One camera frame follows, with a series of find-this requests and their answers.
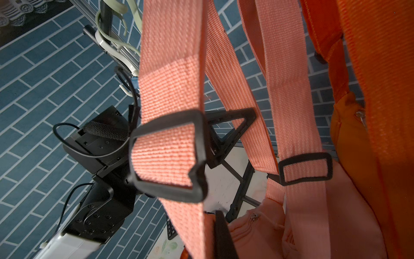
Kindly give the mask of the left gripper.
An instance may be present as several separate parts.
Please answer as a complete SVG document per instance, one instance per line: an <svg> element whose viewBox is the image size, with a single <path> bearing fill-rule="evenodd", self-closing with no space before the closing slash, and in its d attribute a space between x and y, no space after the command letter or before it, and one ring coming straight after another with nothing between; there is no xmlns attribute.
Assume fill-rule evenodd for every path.
<svg viewBox="0 0 414 259"><path fill-rule="evenodd" d="M95 177L121 174L127 167L128 145L131 126L137 126L141 108L129 105L125 118L114 106L110 106L77 129L65 141L82 155L64 146L65 152Z"/></svg>

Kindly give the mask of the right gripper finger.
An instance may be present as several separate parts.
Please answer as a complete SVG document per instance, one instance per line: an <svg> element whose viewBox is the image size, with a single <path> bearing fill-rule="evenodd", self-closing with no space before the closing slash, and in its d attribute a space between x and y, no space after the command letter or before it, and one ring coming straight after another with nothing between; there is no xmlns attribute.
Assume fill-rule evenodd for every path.
<svg viewBox="0 0 414 259"><path fill-rule="evenodd" d="M217 210L215 211L215 216L214 258L239 259L223 212Z"/></svg>

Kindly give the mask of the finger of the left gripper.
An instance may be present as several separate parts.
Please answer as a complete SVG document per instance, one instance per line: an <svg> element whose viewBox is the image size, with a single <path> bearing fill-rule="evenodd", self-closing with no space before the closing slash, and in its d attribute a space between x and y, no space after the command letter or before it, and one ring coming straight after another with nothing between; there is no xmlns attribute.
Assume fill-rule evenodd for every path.
<svg viewBox="0 0 414 259"><path fill-rule="evenodd" d="M254 108L230 111L207 111L205 115L210 130L210 152L208 153L207 165L213 169L222 164L237 141L239 141L254 123L257 116ZM240 120L240 125L235 126L224 137L220 137L213 128L218 124L233 123L233 121L240 122Z"/></svg>

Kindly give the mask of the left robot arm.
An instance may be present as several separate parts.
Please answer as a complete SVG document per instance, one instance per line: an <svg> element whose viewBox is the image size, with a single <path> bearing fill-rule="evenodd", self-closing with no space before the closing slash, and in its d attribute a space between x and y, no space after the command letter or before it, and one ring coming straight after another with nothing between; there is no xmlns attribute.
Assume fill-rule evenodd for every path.
<svg viewBox="0 0 414 259"><path fill-rule="evenodd" d="M60 219L53 238L37 254L39 259L84 259L106 244L134 209L136 196L161 197L196 204L208 194L206 166L225 165L225 158L256 119L254 109L196 110L165 115L140 128L140 108L129 107L123 117L113 106L104 110L74 134L61 139L64 150L87 169L93 182L67 219ZM184 174L190 186L140 179L129 152L137 140L178 130L195 129L195 164Z"/></svg>

